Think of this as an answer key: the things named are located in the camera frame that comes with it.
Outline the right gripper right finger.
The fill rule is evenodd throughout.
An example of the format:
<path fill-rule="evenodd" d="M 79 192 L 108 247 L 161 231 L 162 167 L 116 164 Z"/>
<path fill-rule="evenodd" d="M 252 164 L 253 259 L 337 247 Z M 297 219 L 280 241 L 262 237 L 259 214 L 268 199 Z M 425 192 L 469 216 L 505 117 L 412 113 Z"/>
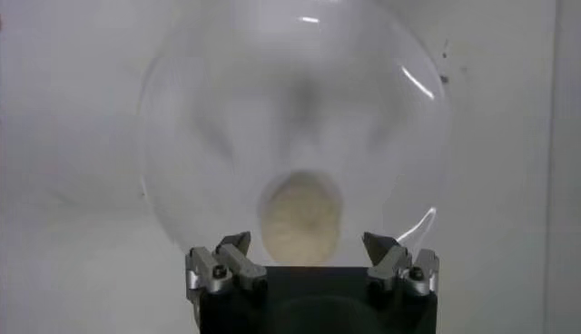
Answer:
<path fill-rule="evenodd" d="M 417 298 L 438 293 L 439 257 L 433 250 L 421 249 L 412 259 L 394 238 L 365 232 L 362 241 L 372 262 L 368 282 L 381 292 L 402 290 Z"/>

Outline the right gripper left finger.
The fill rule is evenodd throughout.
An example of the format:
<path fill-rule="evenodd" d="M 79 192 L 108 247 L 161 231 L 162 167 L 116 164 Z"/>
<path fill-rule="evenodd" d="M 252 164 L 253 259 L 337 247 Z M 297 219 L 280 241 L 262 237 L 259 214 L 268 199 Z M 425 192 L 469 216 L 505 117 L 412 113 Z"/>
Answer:
<path fill-rule="evenodd" d="M 249 231 L 224 237 L 213 252 L 192 247 L 185 255 L 186 298 L 197 302 L 203 293 L 223 294 L 234 287 L 261 296 L 268 289 L 267 269 L 247 258 Z"/>

